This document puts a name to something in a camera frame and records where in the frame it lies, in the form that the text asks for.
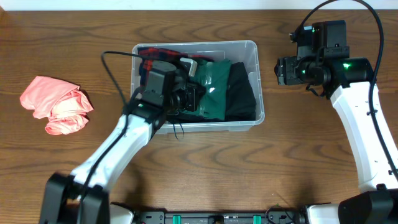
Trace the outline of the dark green garment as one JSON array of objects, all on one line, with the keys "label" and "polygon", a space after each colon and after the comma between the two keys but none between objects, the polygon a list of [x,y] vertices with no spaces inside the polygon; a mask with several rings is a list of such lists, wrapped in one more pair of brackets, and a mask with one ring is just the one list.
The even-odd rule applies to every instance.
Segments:
[{"label": "dark green garment", "polygon": [[178,118],[184,123],[205,121],[219,122],[226,116],[226,92],[231,70],[231,61],[224,59],[217,62],[196,58],[198,63],[192,81],[206,88],[196,111],[180,110]]}]

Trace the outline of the large black garment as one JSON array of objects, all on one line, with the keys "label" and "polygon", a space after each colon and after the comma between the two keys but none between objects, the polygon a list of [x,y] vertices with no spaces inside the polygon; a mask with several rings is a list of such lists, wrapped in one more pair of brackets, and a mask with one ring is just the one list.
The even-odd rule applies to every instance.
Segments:
[{"label": "large black garment", "polygon": [[[178,118],[178,112],[179,110],[168,114],[167,121],[184,123]],[[253,121],[255,118],[256,99],[246,68],[242,62],[232,63],[226,92],[226,116],[223,121]]]}]

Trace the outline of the pink garment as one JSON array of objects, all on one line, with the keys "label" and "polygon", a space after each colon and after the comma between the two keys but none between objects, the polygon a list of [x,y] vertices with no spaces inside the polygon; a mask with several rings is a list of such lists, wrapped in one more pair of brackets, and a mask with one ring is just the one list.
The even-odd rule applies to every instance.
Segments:
[{"label": "pink garment", "polygon": [[76,84],[37,76],[20,96],[21,105],[37,119],[48,118],[45,130],[51,135],[75,133],[89,122],[93,111],[88,97]]}]

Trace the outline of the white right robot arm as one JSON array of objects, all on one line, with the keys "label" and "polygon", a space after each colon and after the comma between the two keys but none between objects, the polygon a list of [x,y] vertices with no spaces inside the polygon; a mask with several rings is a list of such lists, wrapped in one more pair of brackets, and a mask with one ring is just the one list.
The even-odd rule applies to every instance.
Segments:
[{"label": "white right robot arm", "polygon": [[397,223],[397,146],[383,115],[366,58],[279,58],[281,85],[323,87],[343,123],[354,155],[359,195],[338,204],[309,205],[304,223]]}]

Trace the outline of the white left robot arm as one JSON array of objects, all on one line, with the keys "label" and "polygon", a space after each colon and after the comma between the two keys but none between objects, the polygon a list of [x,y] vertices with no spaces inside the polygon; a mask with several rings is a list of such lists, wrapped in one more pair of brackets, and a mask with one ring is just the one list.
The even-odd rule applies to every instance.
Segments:
[{"label": "white left robot arm", "polygon": [[133,223],[134,212],[110,203],[109,193],[135,154],[165,123],[167,114],[194,110],[205,87],[193,82],[149,81],[134,90],[113,132],[70,175],[46,183],[40,223]]}]

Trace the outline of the clear plastic storage container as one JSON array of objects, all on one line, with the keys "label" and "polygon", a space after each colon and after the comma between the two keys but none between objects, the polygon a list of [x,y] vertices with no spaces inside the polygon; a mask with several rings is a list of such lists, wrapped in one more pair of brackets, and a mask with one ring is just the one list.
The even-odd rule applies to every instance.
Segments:
[{"label": "clear plastic storage container", "polygon": [[216,61],[227,58],[233,63],[242,62],[248,73],[248,80],[256,99],[256,118],[253,121],[177,123],[175,125],[166,122],[158,130],[158,134],[174,132],[247,131],[264,121],[266,115],[262,97],[258,50],[255,42],[251,40],[232,40],[219,42],[137,44],[132,48],[132,53],[137,54],[138,48],[140,47],[164,48],[189,55],[203,55]]}]

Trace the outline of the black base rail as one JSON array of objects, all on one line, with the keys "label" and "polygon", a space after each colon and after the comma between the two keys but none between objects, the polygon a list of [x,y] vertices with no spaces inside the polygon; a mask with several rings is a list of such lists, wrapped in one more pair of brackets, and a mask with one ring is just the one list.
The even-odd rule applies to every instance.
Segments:
[{"label": "black base rail", "polygon": [[274,205],[258,211],[170,212],[144,210],[134,214],[133,224],[306,224],[300,210]]}]

